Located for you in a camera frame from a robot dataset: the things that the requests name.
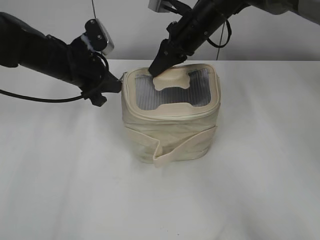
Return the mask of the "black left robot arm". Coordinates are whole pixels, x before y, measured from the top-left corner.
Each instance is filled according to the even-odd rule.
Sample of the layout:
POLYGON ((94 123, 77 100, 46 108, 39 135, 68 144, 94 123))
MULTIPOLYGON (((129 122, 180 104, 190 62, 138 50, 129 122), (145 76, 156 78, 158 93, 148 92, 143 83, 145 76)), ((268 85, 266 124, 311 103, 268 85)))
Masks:
POLYGON ((114 49, 113 41, 98 18, 88 20, 85 32, 70 44, 34 29, 19 18, 0 14, 0 64, 6 68, 23 66, 78 87, 79 96, 44 99, 1 90, 2 95, 40 102, 69 103, 89 99, 101 107, 104 93, 120 93, 122 81, 115 77, 106 59, 114 49))

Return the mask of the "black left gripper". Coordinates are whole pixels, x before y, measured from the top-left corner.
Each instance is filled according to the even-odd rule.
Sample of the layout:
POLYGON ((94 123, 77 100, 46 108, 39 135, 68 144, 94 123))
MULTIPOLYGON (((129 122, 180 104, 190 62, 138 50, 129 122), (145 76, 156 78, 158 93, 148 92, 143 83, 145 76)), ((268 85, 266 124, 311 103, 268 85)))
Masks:
POLYGON ((84 37, 77 37, 68 45, 68 60, 72 79, 78 84, 81 96, 96 107, 103 106, 107 98, 102 93, 120 93, 122 81, 109 72, 101 53, 89 48, 84 37))

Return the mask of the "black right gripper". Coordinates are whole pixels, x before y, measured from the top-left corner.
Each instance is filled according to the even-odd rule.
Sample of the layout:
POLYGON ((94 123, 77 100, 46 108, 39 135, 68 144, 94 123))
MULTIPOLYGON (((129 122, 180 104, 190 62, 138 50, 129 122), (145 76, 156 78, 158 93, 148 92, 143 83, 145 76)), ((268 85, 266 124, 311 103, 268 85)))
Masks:
POLYGON ((229 39, 224 44, 210 40, 210 36, 221 25, 229 28, 228 0, 199 0, 194 7, 179 0, 170 0, 169 3, 171 7, 166 6, 165 9, 181 15, 181 19, 167 27, 169 38, 161 42, 158 53, 148 68, 152 76, 158 76, 183 63, 205 41, 217 49, 224 48, 229 43, 229 39))

